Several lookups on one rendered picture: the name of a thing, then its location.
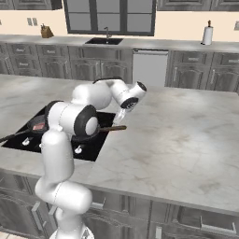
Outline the black sink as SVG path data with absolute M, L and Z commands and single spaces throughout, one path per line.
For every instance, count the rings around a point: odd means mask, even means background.
M 121 43 L 123 38 L 103 38 L 103 37 L 94 37 L 88 40 L 85 44 L 96 44 L 96 45 L 118 45 Z

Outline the grey wall cupboards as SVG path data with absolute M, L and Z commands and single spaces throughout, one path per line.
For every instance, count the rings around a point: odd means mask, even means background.
M 239 11 L 239 0 L 158 0 L 158 11 Z
M 62 0 L 0 0 L 0 10 L 57 10 Z

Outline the black hob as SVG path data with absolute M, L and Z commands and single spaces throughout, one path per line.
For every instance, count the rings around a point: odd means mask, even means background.
M 97 112 L 97 118 L 101 127 L 111 127 L 113 124 L 113 119 L 115 118 L 115 114 Z M 97 135 L 97 137 L 85 143 L 78 143 L 71 140 L 71 146 L 74 150 L 74 158 L 83 161 L 95 162 L 107 138 L 107 135 L 108 133 L 100 133 Z M 24 146 L 22 141 L 27 137 L 30 139 L 30 144 L 28 146 Z M 3 148 L 13 148 L 17 150 L 40 153 L 41 148 L 38 145 L 41 143 L 41 138 L 42 134 L 20 134 L 12 139 L 7 140 L 6 143 L 3 144 Z M 82 152 L 80 154 L 75 153 L 75 149 L 78 146 L 82 146 Z

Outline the pale grey dishwasher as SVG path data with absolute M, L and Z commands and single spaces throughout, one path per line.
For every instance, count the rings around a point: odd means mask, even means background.
M 163 87 L 166 78 L 168 51 L 158 49 L 135 49 L 133 56 L 133 82 Z

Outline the grey island drawer front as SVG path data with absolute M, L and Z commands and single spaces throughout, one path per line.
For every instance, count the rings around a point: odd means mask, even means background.
M 235 236 L 227 236 L 218 233 L 203 232 L 200 229 L 200 217 L 203 217 L 205 224 L 227 229 L 229 229 L 230 225 L 234 222 L 237 234 Z M 210 212 L 185 206 L 175 206 L 172 215 L 172 221 L 179 226 L 191 230 L 196 230 L 200 233 L 213 234 L 225 238 L 239 239 L 239 216 L 225 215 L 217 212 Z
M 15 192 L 21 192 L 21 193 L 34 195 L 35 183 L 36 183 L 36 180 L 34 178 L 0 172 L 0 189 L 1 190 L 12 190 Z
M 104 210 L 121 213 L 140 219 L 148 219 L 150 201 L 118 193 L 92 190 L 92 201 L 101 203 L 105 198 Z

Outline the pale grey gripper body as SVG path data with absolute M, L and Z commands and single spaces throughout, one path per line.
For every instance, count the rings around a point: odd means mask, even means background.
M 117 112 L 115 118 L 113 119 L 114 125 L 120 125 L 121 121 L 124 119 L 126 115 L 126 110 L 124 108 L 120 108 Z

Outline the dark framed window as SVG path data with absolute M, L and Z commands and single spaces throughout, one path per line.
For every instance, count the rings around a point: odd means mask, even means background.
M 154 36 L 156 0 L 63 0 L 68 34 Z

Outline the brown knife block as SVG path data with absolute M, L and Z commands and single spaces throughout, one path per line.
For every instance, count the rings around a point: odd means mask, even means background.
M 51 38 L 53 37 L 53 32 L 50 28 L 44 24 L 41 25 L 41 35 L 43 38 Z

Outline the grey island cupboard door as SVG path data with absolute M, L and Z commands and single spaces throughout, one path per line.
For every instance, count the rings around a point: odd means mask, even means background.
M 143 219 L 120 215 L 103 216 L 93 213 L 88 213 L 83 218 L 95 239 L 148 238 L 148 222 Z
M 32 214 L 36 202 L 25 202 L 10 195 L 0 194 L 0 226 L 22 235 L 46 239 L 48 233 L 45 229 L 45 221 L 41 218 L 43 231 L 40 231 Z

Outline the white paper towel roll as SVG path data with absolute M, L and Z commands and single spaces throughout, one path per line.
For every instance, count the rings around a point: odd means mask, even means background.
M 209 46 L 212 44 L 213 30 L 214 28 L 211 25 L 211 21 L 208 21 L 207 26 L 204 28 L 203 40 L 201 42 L 202 45 Z

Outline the grey base cupboard run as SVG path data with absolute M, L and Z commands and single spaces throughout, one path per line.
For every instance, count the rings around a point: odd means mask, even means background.
M 239 53 L 172 50 L 165 86 L 239 94 Z
M 0 74 L 132 83 L 133 51 L 66 45 L 0 43 Z

